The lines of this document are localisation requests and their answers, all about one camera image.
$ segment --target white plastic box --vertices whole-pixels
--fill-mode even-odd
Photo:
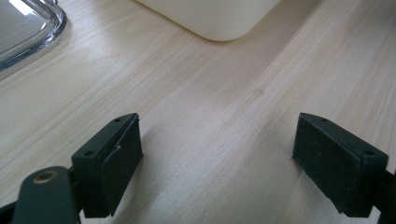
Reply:
[[[204,38],[245,35],[280,0],[137,0]]]

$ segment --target dark green plastic part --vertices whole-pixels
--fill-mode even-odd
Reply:
[[[23,180],[13,224],[76,224],[78,221],[66,168],[49,167]]]
[[[113,216],[143,157],[139,117],[112,120],[73,156],[73,175],[85,217]]]
[[[348,217],[368,217],[388,155],[335,123],[300,114],[293,158]]]

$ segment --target round hole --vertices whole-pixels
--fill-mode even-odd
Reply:
[[[93,155],[95,152],[94,151],[86,151],[85,153],[84,153],[84,156],[91,156],[91,155]]]
[[[33,182],[35,184],[44,184],[44,183],[47,183],[47,182],[51,181],[52,179],[54,179],[57,174],[58,173],[55,171],[47,171],[47,172],[37,175],[35,177],[35,179],[33,179]]]
[[[364,153],[366,154],[366,155],[369,155],[369,156],[374,156],[374,152],[372,152],[372,151],[364,151]]]

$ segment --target light wood surface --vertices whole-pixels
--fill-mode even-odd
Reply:
[[[0,82],[0,205],[137,112],[145,157],[116,215],[83,223],[376,223],[339,215],[291,153],[307,112],[394,172],[396,1],[284,0],[225,43],[132,0],[59,4],[62,44]]]

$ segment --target glass tray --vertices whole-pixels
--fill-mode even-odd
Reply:
[[[56,0],[0,0],[0,80],[50,50],[66,22]]]

